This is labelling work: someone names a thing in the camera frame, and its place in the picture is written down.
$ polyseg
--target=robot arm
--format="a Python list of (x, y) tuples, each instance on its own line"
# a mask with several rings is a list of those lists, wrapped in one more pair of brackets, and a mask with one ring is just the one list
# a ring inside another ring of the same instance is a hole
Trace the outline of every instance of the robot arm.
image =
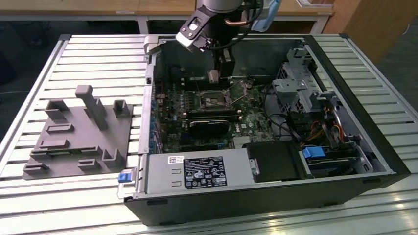
[[(214, 57), (214, 70), (210, 80), (233, 75), (236, 60), (232, 46), (252, 30), (266, 31), (274, 20), (281, 0), (204, 0), (177, 35), (177, 40), (190, 50), (210, 50)], [(240, 27), (248, 31), (238, 36)]]

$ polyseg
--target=barcode sticker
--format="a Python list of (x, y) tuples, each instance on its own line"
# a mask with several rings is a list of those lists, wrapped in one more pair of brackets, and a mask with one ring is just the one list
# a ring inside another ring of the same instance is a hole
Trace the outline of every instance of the barcode sticker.
[(184, 163), (185, 156), (169, 156), (169, 164)]

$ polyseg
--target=floor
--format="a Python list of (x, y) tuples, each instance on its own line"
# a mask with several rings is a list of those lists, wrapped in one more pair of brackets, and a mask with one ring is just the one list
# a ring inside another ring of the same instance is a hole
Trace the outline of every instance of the floor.
[[(167, 32), (167, 23), (154, 23), (151, 32)], [(61, 34), (138, 33), (135, 22), (0, 22), (0, 53), (17, 70), (18, 77), (0, 85), (0, 140), (19, 112), (34, 82), (42, 71)], [(399, 39), (378, 68), (405, 98), (418, 109), (418, 17)]]

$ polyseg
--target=wooden desk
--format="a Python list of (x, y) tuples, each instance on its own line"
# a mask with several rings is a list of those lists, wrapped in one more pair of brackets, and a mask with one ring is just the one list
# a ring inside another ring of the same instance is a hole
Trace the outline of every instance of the wooden desk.
[(190, 16), (197, 9), (196, 0), (139, 0), (139, 15)]
[(0, 0), (0, 14), (135, 15), (138, 6), (139, 0)]
[[(5, 21), (137, 20), (149, 34), (150, 20), (188, 20), (200, 0), (0, 0)], [(276, 21), (313, 21), (312, 33), (321, 33), (333, 10), (302, 8), (297, 0), (284, 0)]]

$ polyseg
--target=black hose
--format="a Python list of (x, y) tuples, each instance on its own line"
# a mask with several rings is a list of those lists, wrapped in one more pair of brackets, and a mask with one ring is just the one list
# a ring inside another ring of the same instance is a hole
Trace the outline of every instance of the black hose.
[(220, 46), (220, 47), (210, 47), (209, 50), (224, 50), (224, 49), (228, 49), (232, 46), (234, 46), (238, 42), (241, 42), (241, 40), (249, 35), (249, 33), (252, 31), (253, 23), (260, 18), (261, 14), (262, 14), (262, 11), (264, 11), (264, 7), (265, 7), (265, 0), (261, 0), (261, 10), (252, 17), (252, 19), (248, 20), (248, 24), (250, 26), (249, 26), (249, 29), (245, 31), (245, 33), (241, 34), (234, 41), (230, 41), (230, 43), (228, 45), (224, 45), (224, 46)]

